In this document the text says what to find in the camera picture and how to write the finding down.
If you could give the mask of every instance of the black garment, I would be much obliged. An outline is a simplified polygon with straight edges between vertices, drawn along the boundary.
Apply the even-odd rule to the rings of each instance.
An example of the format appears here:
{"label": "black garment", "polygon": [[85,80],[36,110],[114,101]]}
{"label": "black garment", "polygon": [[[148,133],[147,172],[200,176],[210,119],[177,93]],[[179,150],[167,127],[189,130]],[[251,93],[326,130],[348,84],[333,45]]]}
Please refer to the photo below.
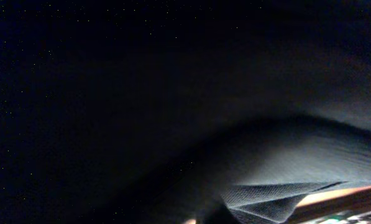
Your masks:
{"label": "black garment", "polygon": [[47,47],[76,38],[37,69],[31,55],[15,70],[0,60],[0,223],[181,223],[226,208],[272,224],[312,192],[371,185],[359,3],[371,11],[281,5],[296,16],[240,21],[250,30],[237,35],[207,22],[185,45],[116,52],[93,39],[103,22],[2,24]]}

